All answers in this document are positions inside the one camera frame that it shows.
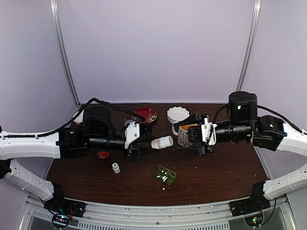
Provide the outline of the white labelled pill bottle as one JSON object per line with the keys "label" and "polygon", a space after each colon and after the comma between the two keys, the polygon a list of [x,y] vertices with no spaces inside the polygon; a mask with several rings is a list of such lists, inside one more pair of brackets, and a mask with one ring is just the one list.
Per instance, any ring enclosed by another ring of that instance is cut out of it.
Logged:
{"label": "white labelled pill bottle", "polygon": [[174,142],[171,136],[160,137],[151,141],[151,147],[157,150],[171,147],[173,144]]}

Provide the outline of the green pill organizer box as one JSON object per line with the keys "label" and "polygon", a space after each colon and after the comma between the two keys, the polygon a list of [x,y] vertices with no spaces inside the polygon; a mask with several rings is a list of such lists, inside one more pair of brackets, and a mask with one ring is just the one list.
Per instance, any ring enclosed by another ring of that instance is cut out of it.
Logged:
{"label": "green pill organizer box", "polygon": [[177,173],[162,165],[158,165],[158,171],[154,175],[154,179],[167,186],[173,186],[177,179]]}

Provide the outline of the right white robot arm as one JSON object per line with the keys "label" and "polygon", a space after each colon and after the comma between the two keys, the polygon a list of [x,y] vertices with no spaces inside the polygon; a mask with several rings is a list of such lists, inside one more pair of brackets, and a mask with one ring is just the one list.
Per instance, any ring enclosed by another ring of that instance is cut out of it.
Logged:
{"label": "right white robot arm", "polygon": [[217,143],[246,141],[255,147],[271,151],[288,151],[302,156],[307,154],[307,133],[283,115],[258,105],[256,94],[233,92],[211,122],[194,114],[174,126],[189,126],[190,142],[203,146]]}

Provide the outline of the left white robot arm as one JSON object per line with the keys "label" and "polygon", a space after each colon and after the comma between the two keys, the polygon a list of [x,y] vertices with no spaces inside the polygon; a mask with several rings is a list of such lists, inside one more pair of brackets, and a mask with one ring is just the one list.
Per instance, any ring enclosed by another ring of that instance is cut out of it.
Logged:
{"label": "left white robot arm", "polygon": [[150,124],[132,122],[117,132],[111,123],[111,111],[107,107],[94,106],[81,112],[82,121],[74,127],[64,126],[49,133],[14,134],[0,133],[0,177],[14,181],[59,213],[69,209],[59,184],[46,181],[25,169],[17,158],[46,157],[51,159],[76,159],[91,151],[120,150],[124,159],[133,159],[150,152],[139,147],[140,142],[154,139]]}

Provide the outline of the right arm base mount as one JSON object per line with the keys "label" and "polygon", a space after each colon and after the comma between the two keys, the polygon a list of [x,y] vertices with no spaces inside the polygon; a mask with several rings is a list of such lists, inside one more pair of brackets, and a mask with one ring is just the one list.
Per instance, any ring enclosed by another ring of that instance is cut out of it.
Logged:
{"label": "right arm base mount", "polygon": [[232,201],[229,205],[233,217],[261,212],[271,207],[270,201],[264,197]]}

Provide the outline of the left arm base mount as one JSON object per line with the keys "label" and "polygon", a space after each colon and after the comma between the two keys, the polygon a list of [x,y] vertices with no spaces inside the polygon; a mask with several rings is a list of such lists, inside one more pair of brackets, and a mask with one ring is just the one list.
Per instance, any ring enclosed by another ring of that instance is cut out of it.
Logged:
{"label": "left arm base mount", "polygon": [[74,201],[66,198],[44,201],[44,208],[54,214],[64,214],[67,216],[82,218],[86,204],[80,201]]}

